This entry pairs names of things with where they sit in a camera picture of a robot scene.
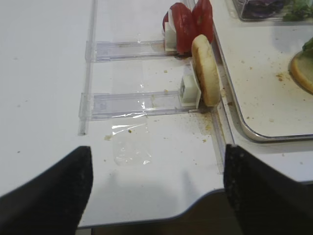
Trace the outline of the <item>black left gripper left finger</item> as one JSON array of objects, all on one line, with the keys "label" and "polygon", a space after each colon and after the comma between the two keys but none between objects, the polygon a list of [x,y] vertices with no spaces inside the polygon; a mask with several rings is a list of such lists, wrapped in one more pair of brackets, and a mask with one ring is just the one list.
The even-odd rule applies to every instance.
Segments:
[{"label": "black left gripper left finger", "polygon": [[91,148],[79,146],[0,198],[2,235],[73,235],[93,185]]}]

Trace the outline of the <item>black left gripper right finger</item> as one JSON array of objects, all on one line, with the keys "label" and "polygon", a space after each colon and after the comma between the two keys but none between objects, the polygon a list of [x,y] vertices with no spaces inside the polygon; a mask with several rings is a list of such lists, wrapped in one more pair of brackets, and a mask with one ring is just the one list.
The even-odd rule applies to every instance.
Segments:
[{"label": "black left gripper right finger", "polygon": [[245,235],[311,235],[313,185],[297,182],[227,144],[224,189]]}]

